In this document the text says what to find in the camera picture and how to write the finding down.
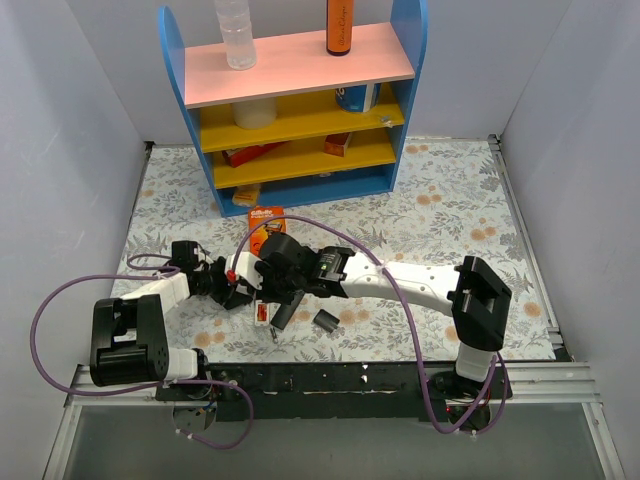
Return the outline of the yellow packet on shelf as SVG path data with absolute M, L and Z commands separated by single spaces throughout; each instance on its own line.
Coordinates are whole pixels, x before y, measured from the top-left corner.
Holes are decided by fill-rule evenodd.
M 260 194 L 260 184 L 238 186 L 233 192 L 232 203 L 239 207 L 253 208 L 258 205 Z

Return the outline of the orange cologne bottle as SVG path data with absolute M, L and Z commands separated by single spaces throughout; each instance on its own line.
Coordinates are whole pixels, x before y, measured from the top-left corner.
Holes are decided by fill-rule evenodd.
M 353 16 L 353 0 L 326 2 L 326 50 L 330 55 L 344 56 L 350 52 Z

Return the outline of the white cup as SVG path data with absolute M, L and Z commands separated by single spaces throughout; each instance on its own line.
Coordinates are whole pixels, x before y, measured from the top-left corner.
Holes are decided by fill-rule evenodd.
M 243 129 L 266 128 L 277 118 L 275 97 L 235 102 L 231 108 L 235 124 Z

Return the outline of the black remote control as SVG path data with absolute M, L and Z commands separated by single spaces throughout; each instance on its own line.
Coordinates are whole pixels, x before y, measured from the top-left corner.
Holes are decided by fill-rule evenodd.
M 294 316 L 303 298 L 304 293 L 298 292 L 289 304 L 281 304 L 271 319 L 270 326 L 283 331 Z

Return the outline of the aluminium frame rail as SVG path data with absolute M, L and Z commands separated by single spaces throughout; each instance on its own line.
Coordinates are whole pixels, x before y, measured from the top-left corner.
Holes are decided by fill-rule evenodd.
M 496 425 L 442 435 L 420 404 L 371 393 L 282 395 L 253 423 L 152 390 L 67 405 L 61 479 L 620 479 L 601 398 L 582 362 L 511 363 Z

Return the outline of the red box on shelf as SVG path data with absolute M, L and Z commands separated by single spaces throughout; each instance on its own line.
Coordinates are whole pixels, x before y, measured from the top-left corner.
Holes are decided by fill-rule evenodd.
M 221 154 L 227 165 L 232 168 L 237 168 L 286 144 L 287 141 L 252 145 L 248 147 L 222 150 Z

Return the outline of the floral table mat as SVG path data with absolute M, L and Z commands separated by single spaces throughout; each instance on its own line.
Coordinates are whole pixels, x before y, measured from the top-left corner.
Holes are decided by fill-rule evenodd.
M 175 240 L 193 240 L 214 256 L 233 253 L 245 215 L 224 218 L 190 148 L 152 151 L 124 246 L 150 263 Z M 511 203 L 485 141 L 409 140 L 390 193 L 290 210 L 287 230 L 314 249 L 351 240 L 385 262 L 441 266 L 467 255 L 484 259 L 512 291 L 502 354 L 508 360 L 551 360 L 550 320 Z M 327 333 L 313 323 L 324 309 L 340 319 Z M 196 297 L 166 319 L 170 345 L 198 347 L 215 363 L 452 360 L 453 321 L 395 301 L 304 298 L 275 344 L 254 310 L 226 310 Z

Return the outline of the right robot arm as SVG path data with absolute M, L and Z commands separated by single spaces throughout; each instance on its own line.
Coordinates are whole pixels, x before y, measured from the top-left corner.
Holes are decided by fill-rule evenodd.
M 453 319 L 460 342 L 454 389 L 475 397 L 489 384 L 492 359 L 503 348 L 512 291 L 481 258 L 460 265 L 375 263 L 362 251 L 325 247 L 314 251 L 285 233 L 263 243 L 254 263 L 259 292 L 288 303 L 298 292 L 319 298 L 376 298 L 426 307 Z

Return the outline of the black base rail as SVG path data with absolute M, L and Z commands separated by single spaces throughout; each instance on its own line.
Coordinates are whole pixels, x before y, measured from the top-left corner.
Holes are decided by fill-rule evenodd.
M 497 366 L 484 388 L 457 376 L 450 361 L 426 362 L 425 386 L 413 361 L 210 364 L 205 372 L 214 386 L 158 388 L 155 398 L 200 405 L 219 422 L 243 421 L 253 414 L 258 420 L 414 418 L 449 425 L 480 396 L 470 419 L 478 425 L 492 418 L 489 410 L 501 399 L 514 399 L 527 366 L 522 361 Z M 429 407 L 423 402 L 424 389 Z

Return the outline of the orange box on shelf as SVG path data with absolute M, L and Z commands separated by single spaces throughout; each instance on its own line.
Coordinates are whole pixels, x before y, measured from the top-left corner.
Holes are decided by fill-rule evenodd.
M 324 152 L 328 155 L 344 157 L 352 136 L 352 132 L 328 135 L 324 140 Z

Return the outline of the blue white can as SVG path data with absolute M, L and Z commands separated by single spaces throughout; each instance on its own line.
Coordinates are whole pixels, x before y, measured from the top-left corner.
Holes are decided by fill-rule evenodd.
M 335 89 L 337 105 L 349 113 L 367 113 L 378 103 L 380 83 L 369 83 Z

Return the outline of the orange razor box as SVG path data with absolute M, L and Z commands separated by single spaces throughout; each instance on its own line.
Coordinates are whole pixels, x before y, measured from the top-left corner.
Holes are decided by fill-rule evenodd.
M 255 207 L 248 213 L 248 226 L 252 231 L 249 249 L 258 255 L 263 243 L 273 233 L 286 232 L 286 220 L 282 207 Z

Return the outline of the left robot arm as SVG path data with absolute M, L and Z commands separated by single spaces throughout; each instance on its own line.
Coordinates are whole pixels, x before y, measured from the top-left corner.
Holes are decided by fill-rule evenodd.
M 251 303 L 252 297 L 228 283 L 224 258 L 210 258 L 195 241 L 173 242 L 166 265 L 178 272 L 94 305 L 90 374 L 96 386 L 178 381 L 190 399 L 211 392 L 204 353 L 171 347 L 165 315 L 192 296 L 209 297 L 227 310 Z

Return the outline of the black battery cover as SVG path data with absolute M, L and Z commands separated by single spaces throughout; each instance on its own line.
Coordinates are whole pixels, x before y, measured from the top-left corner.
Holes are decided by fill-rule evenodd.
M 333 333 L 339 326 L 340 319 L 328 311 L 321 309 L 313 318 L 313 323 L 327 333 Z

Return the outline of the blue shelf unit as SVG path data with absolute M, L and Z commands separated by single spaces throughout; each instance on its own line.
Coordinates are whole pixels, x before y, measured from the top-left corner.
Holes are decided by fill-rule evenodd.
M 219 212 L 245 213 L 232 203 L 236 187 L 260 184 L 266 206 L 295 207 L 392 191 L 427 51 L 428 7 L 396 1 L 383 23 L 357 25 L 352 48 L 330 55 L 322 31 L 256 40 L 257 64 L 231 69 L 224 47 L 184 44 L 168 7 L 157 13 L 168 79 Z M 377 105 L 349 113 L 335 89 L 380 83 Z M 231 104 L 275 97 L 268 127 L 238 127 Z M 324 152 L 328 135 L 352 132 L 344 157 Z M 232 168 L 221 151 L 287 141 Z

